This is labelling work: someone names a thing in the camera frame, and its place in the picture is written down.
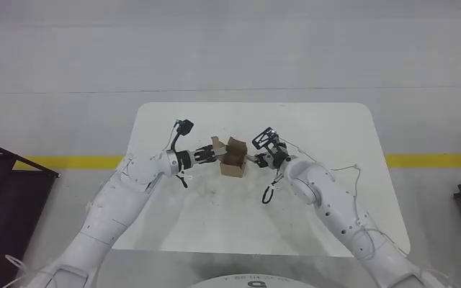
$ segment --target cable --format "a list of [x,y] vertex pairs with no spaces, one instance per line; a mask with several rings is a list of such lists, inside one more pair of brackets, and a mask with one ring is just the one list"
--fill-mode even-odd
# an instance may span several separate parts
[[173,128],[171,129],[171,132],[170,132],[170,137],[168,139],[168,143],[165,145],[165,148],[162,149],[162,151],[165,151],[168,146],[170,145],[170,142],[171,142],[171,136],[173,136],[173,132],[174,132],[174,128],[177,126],[178,122],[176,121],[173,125]]
[[282,140],[282,141],[284,141],[284,142],[286,142],[286,143],[288,143],[288,144],[290,144],[291,146],[295,147],[299,153],[302,153],[302,154],[306,155],[306,156],[309,157],[312,161],[317,162],[316,159],[312,158],[312,157],[311,157],[309,154],[307,154],[303,149],[297,147],[295,144],[293,144],[293,143],[291,143],[291,142],[289,142],[289,141],[286,141],[285,139],[283,139],[283,138],[281,138],[281,137],[279,137],[279,139]]
[[[272,183],[267,186],[266,190],[264,190],[264,194],[262,195],[262,204],[269,204],[269,202],[271,202],[272,200],[272,196],[274,196],[274,185],[282,180],[283,178],[283,174],[279,174],[279,169],[277,169],[277,172],[275,174],[275,177],[274,177],[274,180],[272,181]],[[267,192],[269,191],[269,189],[271,189],[271,196],[269,197],[269,199],[266,201],[266,195],[267,195]]]
[[37,270],[29,270],[27,269],[26,265],[21,261],[19,260],[18,258],[15,258],[11,255],[5,255],[5,258],[13,265],[15,265],[19,270],[21,270],[24,275],[16,278],[15,280],[11,281],[10,283],[6,284],[5,286],[3,286],[2,288],[7,288],[7,287],[10,287],[12,286],[14,283],[18,282],[19,280],[25,278],[26,276],[29,276],[29,274],[47,274],[48,276],[51,277],[51,280],[53,281],[54,285],[55,285],[55,288],[58,288],[58,282],[56,281],[56,278],[54,277],[54,275],[52,275],[51,273],[48,273],[46,271],[41,271],[41,269],[43,269],[43,267],[37,269]]
[[442,276],[445,278],[445,280],[448,282],[448,287],[454,287],[454,288],[459,288],[459,286],[453,281],[451,280],[446,274],[443,274],[442,272],[436,270],[436,269],[432,269],[432,268],[421,268],[419,269],[419,277],[420,279],[422,279],[422,276],[423,276],[423,272],[424,271],[428,271],[428,272],[432,272],[433,274],[437,274],[439,276]]

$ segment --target table top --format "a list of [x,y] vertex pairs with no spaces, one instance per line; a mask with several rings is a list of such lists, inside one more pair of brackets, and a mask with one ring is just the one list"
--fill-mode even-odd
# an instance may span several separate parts
[[[138,110],[127,151],[157,154],[176,119],[194,123],[191,133],[178,140],[178,150],[211,144],[216,135],[223,142],[230,136],[246,141],[249,154],[255,154],[251,140],[270,126],[329,168],[359,164],[358,200],[383,232],[410,251],[372,115],[363,104],[147,103]],[[299,155],[294,147],[288,150]],[[192,176],[188,189],[178,179],[161,180],[114,249],[352,256],[316,217],[314,207],[303,204],[283,181],[272,201],[261,203],[274,171],[248,163],[240,179],[222,176],[219,163],[210,163],[186,173]],[[354,169],[336,176],[354,191]]]

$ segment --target concrete floor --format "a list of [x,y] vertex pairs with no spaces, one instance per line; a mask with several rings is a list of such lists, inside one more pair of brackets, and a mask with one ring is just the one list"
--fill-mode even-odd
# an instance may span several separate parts
[[[146,102],[361,102],[385,153],[461,153],[460,27],[451,0],[4,0],[0,145],[25,156],[121,155]],[[66,247],[109,175],[61,172],[30,266]],[[390,174],[410,259],[460,283],[459,170]],[[251,267],[318,286],[370,285],[349,260],[242,257],[113,251],[98,285],[185,287]]]

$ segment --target open cardboard box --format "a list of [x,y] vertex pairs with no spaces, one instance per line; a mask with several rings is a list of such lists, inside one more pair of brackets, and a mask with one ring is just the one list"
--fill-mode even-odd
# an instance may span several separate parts
[[214,149],[225,147],[227,151],[226,154],[218,156],[221,161],[221,174],[242,178],[246,167],[245,156],[248,152],[246,143],[230,137],[228,144],[225,145],[217,136],[211,137],[211,141]]

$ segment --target yellow line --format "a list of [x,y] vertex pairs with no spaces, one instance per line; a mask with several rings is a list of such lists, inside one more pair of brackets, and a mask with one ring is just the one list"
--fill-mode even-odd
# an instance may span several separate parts
[[[114,169],[123,156],[29,156],[51,169]],[[389,168],[461,168],[461,154],[387,154]],[[15,169],[28,169],[17,162]]]
[[[50,169],[114,169],[123,156],[30,156],[25,157]],[[16,162],[14,169],[31,168]]]
[[389,168],[461,168],[461,154],[388,154]]

